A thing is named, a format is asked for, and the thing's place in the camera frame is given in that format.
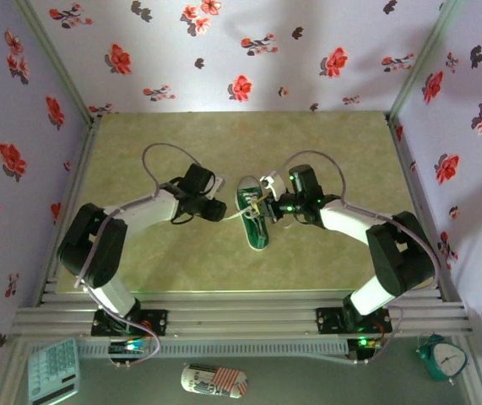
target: clock face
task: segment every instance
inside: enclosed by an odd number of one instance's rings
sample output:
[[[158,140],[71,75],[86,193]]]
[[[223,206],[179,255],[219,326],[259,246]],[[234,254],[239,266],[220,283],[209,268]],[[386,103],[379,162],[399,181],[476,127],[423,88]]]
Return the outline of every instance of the clock face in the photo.
[[[434,360],[440,371],[448,377],[456,375],[466,363],[465,353],[448,343],[438,343],[434,347]]]

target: green floor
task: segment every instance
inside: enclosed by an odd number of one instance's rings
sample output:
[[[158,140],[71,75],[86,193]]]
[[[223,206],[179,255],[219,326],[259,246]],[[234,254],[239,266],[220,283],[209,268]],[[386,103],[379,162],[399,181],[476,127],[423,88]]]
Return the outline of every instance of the green floor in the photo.
[[[386,213],[411,210],[411,201],[383,114],[184,113],[106,116],[84,180],[80,203],[104,207],[151,193],[153,182],[141,165],[149,143],[169,142],[187,149],[204,167],[226,180],[216,196],[235,209],[236,184],[260,177],[302,149],[331,154],[342,166],[352,203]],[[169,148],[147,159],[159,181],[182,176],[190,160]],[[326,193],[339,194],[333,166],[319,156],[303,156]],[[316,227],[269,226],[270,245],[252,251],[241,219],[212,224],[158,224],[125,245],[120,274],[137,291],[355,289],[373,275],[368,250],[360,242]],[[60,274],[58,291],[72,291],[73,277]]]

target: shoe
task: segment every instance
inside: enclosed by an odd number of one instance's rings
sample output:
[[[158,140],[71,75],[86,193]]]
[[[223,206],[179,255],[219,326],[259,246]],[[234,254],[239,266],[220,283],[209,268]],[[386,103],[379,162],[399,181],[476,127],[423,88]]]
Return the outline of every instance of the shoe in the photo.
[[[235,202],[239,211],[250,206],[260,197],[263,197],[263,189],[256,177],[247,175],[239,181],[235,195]],[[241,218],[248,245],[254,251],[262,251],[265,249],[268,246],[268,232],[267,226],[265,225],[265,218],[260,216],[255,208],[246,211],[242,214]]]

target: calculator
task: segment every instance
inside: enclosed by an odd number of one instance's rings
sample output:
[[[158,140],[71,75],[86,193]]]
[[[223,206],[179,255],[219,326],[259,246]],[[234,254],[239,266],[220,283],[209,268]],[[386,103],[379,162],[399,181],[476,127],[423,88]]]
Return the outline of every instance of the calculator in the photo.
[[[29,405],[52,405],[79,389],[79,357],[75,339],[68,339],[30,355]]]

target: black bracket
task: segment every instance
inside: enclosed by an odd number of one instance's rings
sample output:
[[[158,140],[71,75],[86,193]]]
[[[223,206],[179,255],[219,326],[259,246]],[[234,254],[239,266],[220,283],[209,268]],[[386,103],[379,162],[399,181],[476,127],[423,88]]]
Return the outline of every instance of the black bracket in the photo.
[[[137,323],[150,327],[158,336],[165,336],[167,310],[139,310]],[[145,336],[145,332],[133,327],[127,328],[126,325],[121,325],[103,310],[97,310],[90,330],[90,336],[142,337]]]
[[[340,335],[351,333],[390,333],[393,331],[389,311],[381,308],[372,312],[363,319],[355,331],[351,330],[344,318],[344,310],[341,307],[317,308],[316,309],[317,331],[320,335]]]

